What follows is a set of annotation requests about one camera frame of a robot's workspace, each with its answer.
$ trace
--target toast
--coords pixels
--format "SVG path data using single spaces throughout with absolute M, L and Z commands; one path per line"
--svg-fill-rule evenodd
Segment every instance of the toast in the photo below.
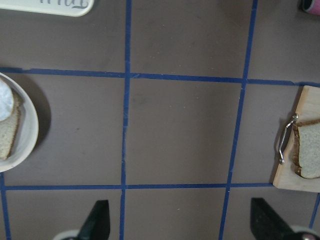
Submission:
M 305 179 L 320 178 L 320 119 L 297 122 L 292 129 L 295 173 Z
M 19 106 L 23 103 L 20 96 L 12 91 L 14 105 L 12 114 L 5 120 L 0 121 L 0 159 L 6 160 L 14 145 L 17 131 L 19 128 L 21 111 Z

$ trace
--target grid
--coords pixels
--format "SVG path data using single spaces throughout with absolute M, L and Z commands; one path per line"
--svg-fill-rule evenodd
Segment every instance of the grid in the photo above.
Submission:
M 243 113 L 244 100 L 246 95 L 246 87 L 250 84 L 258 85 L 282 85 L 282 86 L 303 86 L 310 85 L 320 87 L 320 83 L 314 82 L 292 82 L 287 80 L 267 80 L 267 79 L 248 79 L 248 71 L 252 50 L 252 42 L 255 30 L 256 13 L 258 0 L 252 1 L 249 32 L 247 38 L 247 46 L 245 53 L 245 61 L 243 66 L 242 78 L 232 77 L 211 77 L 211 76 L 190 76 L 190 75 L 174 75 L 174 74 L 151 74 L 151 73 L 135 73 L 131 72 L 131 18 L 132 18 L 133 0 L 126 0 L 125 15 L 125 72 L 104 72 L 104 71 L 82 71 L 82 70 L 60 70 L 60 69 L 42 69 L 32 68 L 24 70 L 22 68 L 0 67 L 3 73 L 19 73 L 19 74 L 37 74 L 37 75 L 61 75 L 61 76 L 83 76 L 83 77 L 102 77 L 102 78 L 123 78 L 124 81 L 124 101 L 123 101 L 123 126 L 122 126 L 122 155 L 121 155 L 121 184 L 120 185 L 31 185 L 31 186 L 6 186 L 5 176 L 0 174 L 0 192 L 2 199 L 3 219 L 5 225 L 6 239 L 11 239 L 10 221 L 8 213 L 8 205 L 6 192 L 18 190 L 121 190 L 120 198 L 120 226 L 119 239 L 124 239 L 125 229 L 125 205 L 126 190 L 132 189 L 191 189 L 191 188 L 223 188 L 225 189 L 224 202 L 219 229 L 219 240 L 224 237 L 225 221 L 228 209 L 229 195 L 231 188 L 272 188 L 273 185 L 268 182 L 261 183 L 232 183 L 233 168 L 235 163 L 237 142 L 240 131 L 240 123 Z M 241 84 L 240 97 L 234 127 L 232 150 L 229 159 L 229 169 L 226 183 L 212 184 L 127 184 L 126 183 L 126 135 L 129 122 L 129 100 L 130 100 L 130 82 L 131 79 L 154 79 L 154 80 L 170 80 L 170 81 L 198 81 L 213 83 L 235 83 Z M 312 216 L 309 227 L 312 228 L 317 215 L 318 206 L 320 204 L 320 194 L 317 194 L 314 203 Z

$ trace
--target metal handle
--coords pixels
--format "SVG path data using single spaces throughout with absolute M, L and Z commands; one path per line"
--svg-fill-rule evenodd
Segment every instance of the metal handle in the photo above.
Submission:
M 298 119 L 298 114 L 295 113 L 293 116 L 292 116 L 292 120 L 285 126 L 282 134 L 281 134 L 281 137 L 280 137 L 280 141 L 279 141 L 279 154 L 280 154 L 280 159 L 279 159 L 279 163 L 280 164 L 284 164 L 285 163 L 285 159 L 284 159 L 284 154 L 283 154 L 283 145 L 284 145 L 284 142 L 285 142 L 285 139 L 286 139 L 286 136 L 287 136 L 287 130 L 288 128 L 297 121 Z

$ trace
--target egg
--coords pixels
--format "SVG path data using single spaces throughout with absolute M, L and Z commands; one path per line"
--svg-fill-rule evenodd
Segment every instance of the egg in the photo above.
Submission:
M 13 112 L 14 96 L 11 88 L 0 79 L 0 122 L 6 120 Z

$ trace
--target cutting board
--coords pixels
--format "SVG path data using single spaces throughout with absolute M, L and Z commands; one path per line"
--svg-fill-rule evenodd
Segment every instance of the cutting board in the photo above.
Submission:
M 303 87 L 295 113 L 299 116 L 297 123 L 320 119 L 319 87 Z M 305 179 L 295 173 L 295 165 L 291 159 L 294 142 L 295 136 L 291 130 L 287 146 L 283 151 L 285 162 L 278 165 L 273 185 L 279 189 L 320 193 L 320 178 Z

